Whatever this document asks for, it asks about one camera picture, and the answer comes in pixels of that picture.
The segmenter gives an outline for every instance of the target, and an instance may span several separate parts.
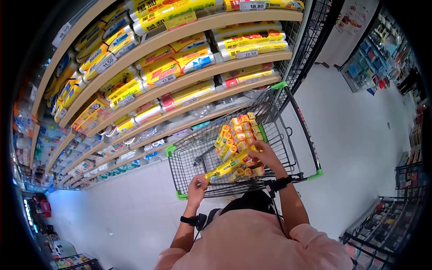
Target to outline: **shopping cart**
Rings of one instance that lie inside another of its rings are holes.
[[[303,172],[300,170],[299,162],[290,139],[292,129],[285,126],[280,112],[274,103],[276,97],[280,96],[281,91],[284,91],[284,95],[288,96],[312,152],[317,173],[309,177],[303,176]],[[167,149],[168,160],[179,200],[187,199],[187,188],[194,176],[210,172],[222,164],[222,160],[216,156],[213,145],[222,126],[227,125],[232,118],[238,117],[241,114],[247,114],[248,112],[253,112],[257,123],[262,124],[264,128],[264,141],[271,145],[287,173],[293,177],[293,183],[311,180],[322,175],[318,156],[304,118],[291,92],[286,87],[286,83],[281,82],[272,86],[272,90],[261,94],[257,100],[212,121],[210,124],[194,131],[194,133],[179,140]],[[284,138],[286,138],[285,141],[288,142],[289,148],[285,146],[283,142]],[[264,171],[265,173],[262,176],[253,178],[243,177],[233,183],[228,181],[229,175],[225,175],[208,185],[204,197],[221,197],[263,189],[265,188],[265,180],[275,180],[275,174],[270,168],[265,167]]]

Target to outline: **price tag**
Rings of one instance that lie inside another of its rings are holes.
[[[159,79],[159,80],[155,81],[154,84],[155,84],[155,86],[159,87],[159,86],[162,86],[162,85],[164,85],[166,83],[172,82],[175,79],[176,79],[175,75],[171,74],[169,76],[166,76],[166,77],[164,77],[162,79]]]
[[[30,99],[32,101],[35,101],[35,97],[36,97],[36,93],[38,92],[38,89],[36,88],[36,86],[32,87],[32,92],[30,93]]]
[[[171,19],[169,21],[166,21],[164,22],[164,24],[168,31],[172,31],[174,29],[177,29],[179,27],[182,27],[184,25],[196,21],[197,21],[197,15],[195,14],[195,11],[192,11],[192,12],[185,13],[181,16],[175,17],[174,19]]]
[[[266,9],[265,1],[240,2],[240,11],[264,10],[264,9]]]
[[[245,84],[249,84],[249,83],[256,83],[257,81],[259,81],[261,79],[261,77],[257,77],[257,78],[252,78],[252,79],[247,79],[245,81]]]
[[[71,28],[71,25],[69,22],[67,22],[65,25],[63,25],[63,27],[57,33],[55,39],[52,42],[54,47],[58,48],[58,46],[60,46],[61,41],[66,36],[66,34],[69,32],[70,28]]]
[[[237,59],[243,59],[248,57],[254,57],[258,55],[258,49],[250,51],[242,51],[237,53]]]
[[[117,105],[119,105],[120,107],[123,107],[123,106],[131,103],[134,99],[135,99],[134,96],[130,95],[127,98],[125,98],[122,101],[120,101],[119,103],[117,103]]]
[[[101,74],[105,69],[109,68],[117,61],[114,54],[109,54],[104,60],[100,61],[96,66],[97,73]]]
[[[65,116],[66,113],[67,113],[67,109],[65,109],[65,108],[61,109],[61,111],[58,113],[58,117],[60,119],[63,119],[63,117]]]
[[[188,100],[188,101],[186,101],[186,102],[183,102],[183,106],[186,106],[186,105],[192,104],[192,103],[194,103],[194,102],[197,102],[198,100],[199,100],[199,98],[193,98],[193,99],[191,99],[191,100]]]

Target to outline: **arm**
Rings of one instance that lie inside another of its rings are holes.
[[[184,217],[189,218],[197,215],[197,210],[204,198],[204,191],[207,189],[207,185],[208,183],[204,179],[204,175],[197,175],[192,179],[187,192],[187,206],[183,213]],[[191,251],[194,244],[194,228],[189,224],[180,222],[170,247],[181,248],[186,252]]]
[[[259,159],[276,174],[276,179],[287,177],[288,174],[285,171],[282,163],[277,158],[271,146],[261,140],[256,140],[252,143],[255,145],[257,151],[249,150],[248,154],[254,159]],[[297,191],[292,183],[289,183],[286,188],[279,191],[280,204],[282,207],[282,215],[285,222],[285,232],[289,232],[300,224],[309,224],[308,214],[300,200]]]

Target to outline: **floor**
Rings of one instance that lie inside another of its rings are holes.
[[[395,87],[375,96],[353,94],[334,68],[314,66],[295,99],[324,172],[295,188],[311,225],[337,239],[378,195],[396,195],[394,167],[410,149],[412,98],[402,97]],[[314,174],[305,135],[290,106],[282,118],[293,129],[290,138],[302,171]],[[52,193],[50,222],[62,239],[97,258],[104,269],[152,269],[159,252],[169,247],[186,206],[174,190],[164,161],[87,191]],[[225,197],[204,199],[198,212],[226,204]]]

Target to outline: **hand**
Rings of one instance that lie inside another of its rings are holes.
[[[193,207],[195,210],[200,207],[200,202],[204,198],[204,191],[207,189],[208,182],[205,179],[205,175],[195,176],[187,191],[187,206]]]
[[[288,176],[285,168],[269,144],[263,142],[262,140],[255,140],[251,143],[251,145],[255,145],[259,151],[257,152],[254,150],[248,150],[248,155],[252,157],[254,162],[260,160],[262,163],[267,165],[272,171],[275,172],[277,179]]]

